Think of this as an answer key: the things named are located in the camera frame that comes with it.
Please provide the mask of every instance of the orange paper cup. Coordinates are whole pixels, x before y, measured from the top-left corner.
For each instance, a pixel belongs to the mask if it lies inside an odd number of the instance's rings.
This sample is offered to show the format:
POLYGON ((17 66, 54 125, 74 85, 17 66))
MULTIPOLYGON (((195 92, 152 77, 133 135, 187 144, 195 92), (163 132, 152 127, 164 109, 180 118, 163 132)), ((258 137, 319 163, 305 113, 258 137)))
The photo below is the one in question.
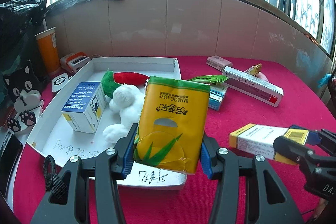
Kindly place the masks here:
POLYGON ((35 35, 44 65, 50 75, 60 69, 57 53, 55 27, 35 35))

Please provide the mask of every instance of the paw pad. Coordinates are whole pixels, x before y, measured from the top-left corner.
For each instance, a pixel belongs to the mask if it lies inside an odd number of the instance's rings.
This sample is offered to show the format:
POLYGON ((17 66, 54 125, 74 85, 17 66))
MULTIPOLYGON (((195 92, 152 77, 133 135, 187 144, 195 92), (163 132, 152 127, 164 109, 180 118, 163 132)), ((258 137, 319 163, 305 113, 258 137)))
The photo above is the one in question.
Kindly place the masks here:
POLYGON ((23 122, 26 126, 30 127, 36 124, 35 113, 32 111, 25 110, 20 113, 21 122, 23 122))
POLYGON ((9 118, 7 120, 7 125, 8 125, 8 128, 13 132, 18 132, 18 131, 21 130, 21 126, 19 124, 19 121, 15 120, 13 118, 9 118))

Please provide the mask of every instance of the white plush toy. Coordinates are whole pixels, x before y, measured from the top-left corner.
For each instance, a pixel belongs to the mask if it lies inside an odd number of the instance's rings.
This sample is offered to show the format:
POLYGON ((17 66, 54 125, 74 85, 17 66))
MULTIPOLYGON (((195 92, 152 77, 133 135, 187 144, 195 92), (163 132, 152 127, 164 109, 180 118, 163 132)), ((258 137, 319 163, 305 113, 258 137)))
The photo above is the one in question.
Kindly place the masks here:
POLYGON ((139 122, 144 99, 145 94, 134 85, 124 84, 116 88, 109 107, 113 114, 120 114, 120 123, 105 128, 103 136, 107 142, 116 143, 128 134, 133 123, 139 122))

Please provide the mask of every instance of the cat eye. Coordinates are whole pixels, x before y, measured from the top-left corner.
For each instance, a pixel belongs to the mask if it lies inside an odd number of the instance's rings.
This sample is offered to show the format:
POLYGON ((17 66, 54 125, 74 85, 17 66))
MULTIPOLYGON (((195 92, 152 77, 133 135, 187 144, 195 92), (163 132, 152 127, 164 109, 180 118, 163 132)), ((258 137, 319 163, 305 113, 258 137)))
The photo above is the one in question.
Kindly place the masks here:
POLYGON ((14 88, 13 89, 13 93, 14 93, 15 96, 19 96, 20 95, 20 92, 19 92, 18 88, 14 88))
POLYGON ((30 82, 30 81, 26 81, 26 82, 25 82, 25 87, 26 87, 27 90, 31 90, 31 89, 32 89, 32 84, 31 84, 31 82, 30 82))

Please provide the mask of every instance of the red tablecloth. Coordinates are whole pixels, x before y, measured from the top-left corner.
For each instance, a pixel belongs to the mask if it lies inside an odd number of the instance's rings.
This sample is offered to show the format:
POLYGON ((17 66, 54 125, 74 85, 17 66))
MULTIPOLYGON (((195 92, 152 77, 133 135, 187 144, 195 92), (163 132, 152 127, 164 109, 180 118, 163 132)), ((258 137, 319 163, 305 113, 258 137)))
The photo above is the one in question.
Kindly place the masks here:
MULTIPOLYGON (((234 68, 246 70, 258 64, 250 59, 227 58, 234 68)), ((219 71, 206 65, 205 57, 178 57, 182 79, 215 75, 219 71)), ((284 97, 277 108, 236 90, 229 89, 220 111, 209 109, 205 131, 220 145, 228 147, 232 131, 248 124, 289 127, 292 124, 310 129, 327 128, 336 132, 336 121, 322 101, 296 75, 274 62, 262 61, 262 72, 271 83, 283 88, 284 97)), ((48 103, 51 91, 43 97, 48 103)), ((14 212, 23 224, 30 222, 44 194, 43 157, 28 145, 24 148, 14 185, 14 212)), ((318 198, 303 189, 305 178, 297 166, 271 162, 288 188, 301 212, 315 207, 318 198)), ((241 178, 237 223, 243 223, 245 184, 241 178)), ((119 187, 121 204, 128 224, 207 223, 214 200, 216 181, 209 181, 200 165, 196 175, 188 176, 180 191, 158 191, 119 187)), ((91 223, 97 224, 94 182, 90 184, 91 223)))

